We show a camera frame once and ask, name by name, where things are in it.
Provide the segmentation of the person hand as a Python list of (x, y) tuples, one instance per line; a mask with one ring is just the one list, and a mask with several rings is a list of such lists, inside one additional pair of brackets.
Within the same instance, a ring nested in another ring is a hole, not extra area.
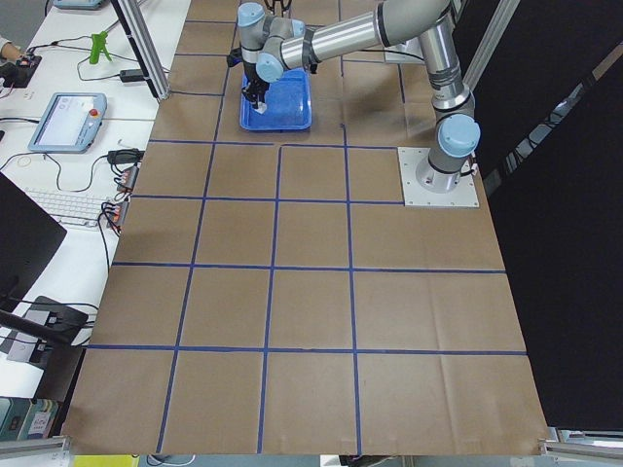
[(22, 57), (21, 49), (3, 36), (0, 37), (0, 54), (1, 58), (6, 61), (17, 61)]

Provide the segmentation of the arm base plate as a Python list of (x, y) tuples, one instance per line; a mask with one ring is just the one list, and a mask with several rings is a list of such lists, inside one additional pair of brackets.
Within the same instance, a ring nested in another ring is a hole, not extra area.
[(435, 170), (428, 159), (429, 148), (398, 147), (403, 202), (406, 207), (478, 208), (473, 168), (465, 161), (459, 172)]

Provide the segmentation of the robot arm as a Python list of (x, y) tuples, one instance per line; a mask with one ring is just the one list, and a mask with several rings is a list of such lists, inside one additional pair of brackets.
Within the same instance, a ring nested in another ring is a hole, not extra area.
[(237, 26), (239, 45), (230, 51), (227, 63), (243, 65), (247, 84), (241, 93), (258, 112), (266, 109), (270, 85), (289, 70), (315, 72), (319, 63), (333, 57), (418, 39), (433, 90), (436, 136), (417, 167), (417, 180), (436, 194), (457, 187), (481, 129), (474, 119), (472, 91), (462, 79), (449, 2), (383, 1), (369, 13), (319, 28), (270, 15), (262, 5), (246, 2), (238, 7)]

